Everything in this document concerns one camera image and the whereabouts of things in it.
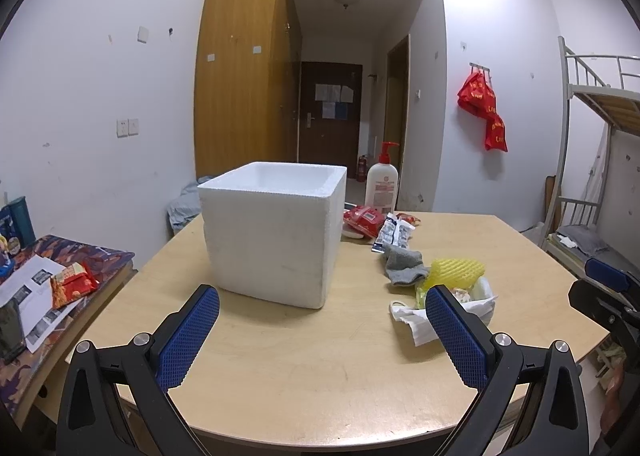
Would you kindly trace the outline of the white paper tissue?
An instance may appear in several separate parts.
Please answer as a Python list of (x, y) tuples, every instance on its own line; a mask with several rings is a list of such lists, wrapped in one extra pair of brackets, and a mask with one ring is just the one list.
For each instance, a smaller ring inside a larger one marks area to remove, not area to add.
[[(474, 299), (469, 291), (462, 291), (462, 289), (455, 289), (452, 293), (466, 312), (476, 315), (485, 325), (489, 325), (495, 312), (497, 301), (495, 295)], [(425, 309), (412, 309), (405, 303), (394, 301), (390, 304), (390, 315), (395, 322), (404, 323), (410, 328), (415, 346), (423, 346), (438, 338), (426, 316)]]

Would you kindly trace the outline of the yellow foam fruit net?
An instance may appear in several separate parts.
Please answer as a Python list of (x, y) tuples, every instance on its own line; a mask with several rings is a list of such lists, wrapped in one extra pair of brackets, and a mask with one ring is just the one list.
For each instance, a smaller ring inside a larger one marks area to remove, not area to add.
[(470, 289), (485, 274), (485, 265), (473, 259), (440, 258), (430, 266), (430, 273), (423, 284), (428, 291), (434, 286), (444, 285), (449, 289)]

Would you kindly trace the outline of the grey sock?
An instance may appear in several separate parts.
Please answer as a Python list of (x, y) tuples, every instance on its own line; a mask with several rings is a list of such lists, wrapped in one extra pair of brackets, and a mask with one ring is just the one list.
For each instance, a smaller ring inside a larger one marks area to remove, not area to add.
[(384, 270), (395, 286), (413, 286), (424, 281), (431, 269), (424, 265), (420, 251), (387, 245), (384, 253)]

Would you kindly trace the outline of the metal bunk bed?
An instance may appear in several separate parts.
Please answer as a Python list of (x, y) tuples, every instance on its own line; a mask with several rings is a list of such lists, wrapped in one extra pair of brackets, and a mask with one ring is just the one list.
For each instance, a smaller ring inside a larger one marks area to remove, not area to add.
[(568, 271), (589, 257), (639, 271), (639, 59), (559, 38), (561, 140), (538, 246)]

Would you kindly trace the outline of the red orange snack bag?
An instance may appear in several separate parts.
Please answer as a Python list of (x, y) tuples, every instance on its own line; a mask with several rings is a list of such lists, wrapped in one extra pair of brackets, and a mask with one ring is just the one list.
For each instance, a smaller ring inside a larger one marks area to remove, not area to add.
[(81, 263), (74, 262), (50, 277), (52, 308), (61, 310), (99, 288), (99, 282)]

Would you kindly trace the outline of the silver blue sachet pack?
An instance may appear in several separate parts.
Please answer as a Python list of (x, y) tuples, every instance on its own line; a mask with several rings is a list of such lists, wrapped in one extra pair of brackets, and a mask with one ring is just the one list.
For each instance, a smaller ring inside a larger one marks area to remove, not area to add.
[(378, 236), (374, 240), (371, 250), (377, 254), (383, 254), (387, 247), (393, 246), (407, 249), (412, 232), (416, 227), (404, 219), (398, 218), (393, 213), (388, 213), (383, 222)]

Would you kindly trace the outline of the small red snack packet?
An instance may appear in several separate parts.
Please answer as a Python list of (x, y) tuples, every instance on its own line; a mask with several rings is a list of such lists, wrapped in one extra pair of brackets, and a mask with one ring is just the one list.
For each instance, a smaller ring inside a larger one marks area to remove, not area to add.
[(414, 227), (417, 227), (421, 224), (421, 220), (416, 216), (410, 215), (410, 213), (396, 213), (396, 218), (398, 220), (406, 221), (408, 224), (411, 224)]

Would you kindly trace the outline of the white styrofoam box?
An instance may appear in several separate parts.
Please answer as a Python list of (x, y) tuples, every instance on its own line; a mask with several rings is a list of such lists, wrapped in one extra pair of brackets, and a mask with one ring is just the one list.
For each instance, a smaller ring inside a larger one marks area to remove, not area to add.
[(346, 175), (344, 166), (254, 161), (200, 184), (215, 284), (321, 309), (341, 242)]

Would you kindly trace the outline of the white printed paper sheet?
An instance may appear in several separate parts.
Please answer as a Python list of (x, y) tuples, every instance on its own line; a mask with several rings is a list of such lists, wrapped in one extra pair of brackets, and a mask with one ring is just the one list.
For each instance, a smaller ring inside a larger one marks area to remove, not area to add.
[(11, 299), (18, 304), (25, 342), (30, 353), (35, 353), (62, 320), (84, 301), (80, 299), (72, 302), (61, 310), (53, 308), (50, 277), (63, 269), (63, 265), (49, 258), (34, 256), (1, 284), (2, 306)]

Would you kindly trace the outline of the red wet wipes pack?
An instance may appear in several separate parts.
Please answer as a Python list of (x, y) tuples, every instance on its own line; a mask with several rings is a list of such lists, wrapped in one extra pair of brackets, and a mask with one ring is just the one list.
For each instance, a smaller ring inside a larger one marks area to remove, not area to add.
[(368, 239), (376, 239), (386, 216), (370, 206), (356, 206), (343, 213), (343, 222)]

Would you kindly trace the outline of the dark teal cup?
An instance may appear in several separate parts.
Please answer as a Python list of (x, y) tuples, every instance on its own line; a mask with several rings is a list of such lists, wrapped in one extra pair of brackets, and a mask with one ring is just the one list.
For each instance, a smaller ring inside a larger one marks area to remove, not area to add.
[(21, 245), (26, 248), (36, 241), (32, 219), (30, 219), (26, 197), (21, 196), (9, 202), (14, 227)]

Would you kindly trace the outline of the red fire extinguisher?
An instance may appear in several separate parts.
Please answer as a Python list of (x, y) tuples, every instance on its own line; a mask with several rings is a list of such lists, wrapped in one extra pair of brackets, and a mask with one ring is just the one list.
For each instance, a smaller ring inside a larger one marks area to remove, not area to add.
[(358, 182), (364, 182), (367, 179), (368, 171), (368, 159), (366, 155), (360, 155), (358, 157), (356, 180)]

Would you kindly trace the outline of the red hanging bags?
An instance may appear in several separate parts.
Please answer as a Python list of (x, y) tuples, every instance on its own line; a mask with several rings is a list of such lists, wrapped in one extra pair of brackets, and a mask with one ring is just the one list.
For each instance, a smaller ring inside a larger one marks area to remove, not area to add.
[(497, 98), (486, 68), (471, 65), (470, 75), (458, 91), (458, 106), (484, 121), (486, 151), (508, 152), (506, 126), (497, 112)]

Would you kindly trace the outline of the wooden wardrobe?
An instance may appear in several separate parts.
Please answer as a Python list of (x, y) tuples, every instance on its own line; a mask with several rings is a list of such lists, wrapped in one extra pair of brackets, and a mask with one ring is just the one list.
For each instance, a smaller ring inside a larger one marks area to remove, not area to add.
[(198, 176), (295, 161), (302, 30), (294, 0), (205, 0), (194, 77)]

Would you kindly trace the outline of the side doorway frame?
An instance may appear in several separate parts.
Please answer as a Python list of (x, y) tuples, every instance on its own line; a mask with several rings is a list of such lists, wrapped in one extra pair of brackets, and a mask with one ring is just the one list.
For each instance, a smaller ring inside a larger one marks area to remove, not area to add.
[(390, 162), (401, 172), (408, 120), (410, 76), (409, 35), (387, 53), (384, 142), (396, 142), (390, 148)]

